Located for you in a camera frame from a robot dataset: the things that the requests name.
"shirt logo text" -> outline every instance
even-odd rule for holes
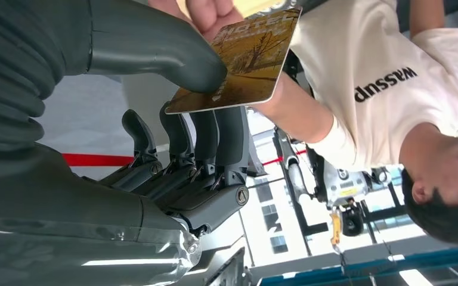
[[[394,86],[400,82],[405,82],[416,76],[418,76],[417,73],[409,67],[393,71],[383,78],[375,80],[374,83],[370,83],[364,87],[356,87],[354,94],[355,101],[365,102],[365,100],[369,100],[375,94],[378,94],[390,88],[391,86]]]

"black hair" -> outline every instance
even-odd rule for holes
[[[401,172],[404,202],[408,215],[430,236],[446,243],[458,244],[458,206],[448,206],[438,188],[433,190],[431,201],[417,204],[411,194],[413,180],[406,170]]]

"man's ear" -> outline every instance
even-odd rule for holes
[[[427,189],[424,181],[416,180],[411,188],[411,195],[417,204],[425,204],[433,197],[432,189]]]

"white t-shirt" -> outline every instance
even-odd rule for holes
[[[309,146],[336,167],[398,164],[419,123],[458,130],[458,29],[408,40],[395,0],[329,0],[299,21],[292,50],[315,97],[335,116]]]

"human hand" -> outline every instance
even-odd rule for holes
[[[148,0],[150,7],[191,23],[208,42],[223,27],[244,20],[233,0],[187,0],[186,4],[192,20],[180,10],[177,0]]]

